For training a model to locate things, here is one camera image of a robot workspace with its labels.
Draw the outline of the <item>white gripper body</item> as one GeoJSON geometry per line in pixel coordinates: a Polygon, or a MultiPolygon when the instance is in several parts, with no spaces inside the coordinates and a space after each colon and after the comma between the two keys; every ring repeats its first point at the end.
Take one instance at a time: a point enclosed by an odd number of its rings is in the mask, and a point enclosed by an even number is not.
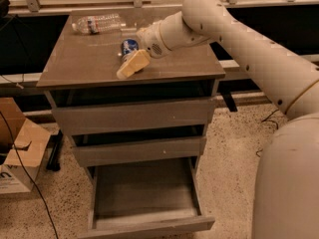
{"type": "Polygon", "coordinates": [[[160,35],[160,21],[140,28],[137,36],[140,39],[140,48],[146,50],[152,58],[159,59],[170,53],[170,49],[164,44],[160,35]]]}

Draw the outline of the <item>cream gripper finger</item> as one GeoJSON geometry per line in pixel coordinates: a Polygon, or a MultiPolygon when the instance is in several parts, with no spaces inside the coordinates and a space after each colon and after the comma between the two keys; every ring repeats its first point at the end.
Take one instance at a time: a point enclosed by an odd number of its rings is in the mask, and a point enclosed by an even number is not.
{"type": "Polygon", "coordinates": [[[121,80],[127,79],[146,67],[150,62],[151,56],[146,50],[134,50],[125,55],[124,61],[117,71],[117,77],[121,80]]]}

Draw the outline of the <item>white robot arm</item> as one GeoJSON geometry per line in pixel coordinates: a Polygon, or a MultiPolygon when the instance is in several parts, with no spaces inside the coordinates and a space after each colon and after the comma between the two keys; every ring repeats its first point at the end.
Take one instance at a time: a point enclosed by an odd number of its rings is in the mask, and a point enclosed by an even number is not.
{"type": "Polygon", "coordinates": [[[319,69],[231,16],[220,0],[183,0],[179,12],[138,31],[125,56],[126,79],[153,58],[217,42],[288,117],[263,148],[253,204],[252,239],[319,239],[319,69]]]}

